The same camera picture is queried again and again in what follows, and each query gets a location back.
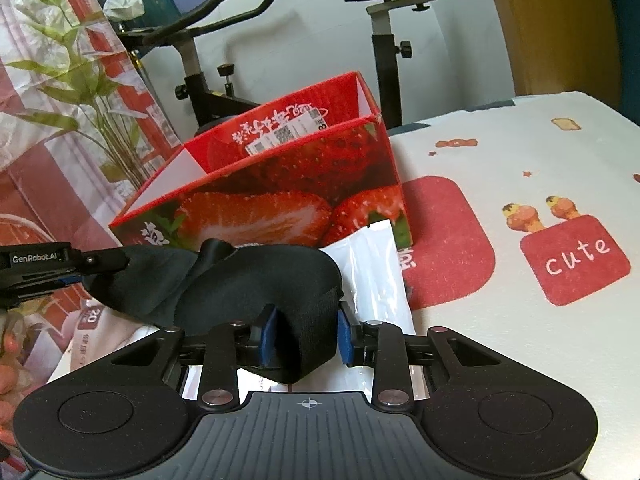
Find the white label sticker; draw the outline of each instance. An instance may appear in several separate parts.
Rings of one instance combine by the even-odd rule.
[[[287,121],[278,129],[263,134],[259,139],[249,143],[245,149],[249,155],[257,155],[268,148],[274,148],[290,140],[299,139],[326,128],[327,124],[320,111],[317,108],[311,108],[311,110]]]

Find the cardboard box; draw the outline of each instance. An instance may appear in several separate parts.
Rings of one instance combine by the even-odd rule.
[[[123,244],[324,247],[382,219],[398,248],[411,245],[382,115],[351,72],[185,143],[110,228]]]

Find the brown wooden panel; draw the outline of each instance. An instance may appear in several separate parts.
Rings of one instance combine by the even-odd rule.
[[[579,90],[620,103],[610,0],[495,0],[517,95]]]

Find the exercise bike handlebar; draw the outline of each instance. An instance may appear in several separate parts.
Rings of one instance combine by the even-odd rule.
[[[197,6],[191,12],[188,12],[184,16],[181,16],[178,20],[169,25],[156,28],[153,32],[147,34],[142,39],[142,44],[145,46],[152,46],[157,43],[161,43],[162,40],[180,32],[181,30],[193,25],[193,23],[199,22],[202,18],[205,18],[216,9],[222,0],[207,0],[201,5]]]
[[[216,30],[220,30],[221,28],[229,27],[231,25],[235,25],[236,23],[245,22],[246,20],[250,20],[252,18],[256,18],[260,16],[265,10],[271,7],[271,4],[275,0],[263,0],[260,5],[255,7],[255,9],[248,10],[247,12],[242,12],[241,14],[236,14],[231,18],[225,18],[224,20],[220,20],[219,22],[211,23],[210,25],[205,25],[204,27],[193,27],[189,29],[189,35],[192,38],[197,38],[203,34],[209,34],[210,32],[215,32]]]

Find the black knob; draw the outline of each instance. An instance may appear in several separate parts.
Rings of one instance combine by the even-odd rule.
[[[236,66],[233,63],[225,63],[218,67],[220,77],[229,77],[234,74]]]
[[[182,101],[189,97],[189,91],[187,90],[187,85],[178,85],[175,87],[175,96],[178,98],[178,101]]]
[[[411,41],[400,42],[400,56],[405,59],[409,59],[414,54],[414,50],[411,48]]]

